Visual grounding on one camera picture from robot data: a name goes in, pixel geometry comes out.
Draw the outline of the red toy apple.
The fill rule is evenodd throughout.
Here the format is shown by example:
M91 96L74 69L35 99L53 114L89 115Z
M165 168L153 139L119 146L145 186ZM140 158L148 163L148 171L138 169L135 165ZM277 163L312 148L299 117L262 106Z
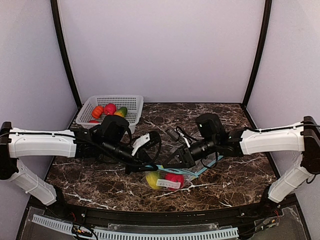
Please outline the red toy apple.
M182 174L175 174L175 173L167 173L164 177L165 180L171 181L171 182L178 182L180 183L179 189L181 189L184 186L185 178Z

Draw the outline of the clear zip bag yellow slider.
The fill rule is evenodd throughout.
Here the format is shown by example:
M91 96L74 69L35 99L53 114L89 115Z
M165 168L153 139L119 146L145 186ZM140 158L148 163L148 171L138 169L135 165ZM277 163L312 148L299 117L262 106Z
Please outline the clear zip bag yellow slider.
M157 170L150 169L146 171L144 182L156 191L177 191L183 189L199 177L198 171L178 168L164 168L162 165L156 165Z

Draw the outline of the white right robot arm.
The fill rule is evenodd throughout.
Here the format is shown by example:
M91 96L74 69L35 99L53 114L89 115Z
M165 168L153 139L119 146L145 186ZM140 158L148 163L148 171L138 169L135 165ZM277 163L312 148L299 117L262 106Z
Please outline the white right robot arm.
M302 158L268 188L267 198L274 203L280 203L308 178L320 173L320 126L311 116L287 126L247 127L230 132L224 129L214 113L204 113L195 122L202 139L178 148L162 164L164 168L192 168L196 161L213 153L224 157L243 157L266 152L301 152Z

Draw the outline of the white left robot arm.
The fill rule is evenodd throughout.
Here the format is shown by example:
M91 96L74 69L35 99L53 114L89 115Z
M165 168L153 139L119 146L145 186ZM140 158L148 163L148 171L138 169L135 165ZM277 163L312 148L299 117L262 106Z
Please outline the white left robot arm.
M88 159L100 155L123 164L125 171L156 171L156 152L150 157L147 150L162 146L160 134L150 131L133 138L129 122L110 115L89 129L73 128L62 131L35 131L12 127L6 121L0 127L0 178L13 182L26 194L37 198L45 206L63 205L62 191L38 177L20 160L29 156L59 156Z

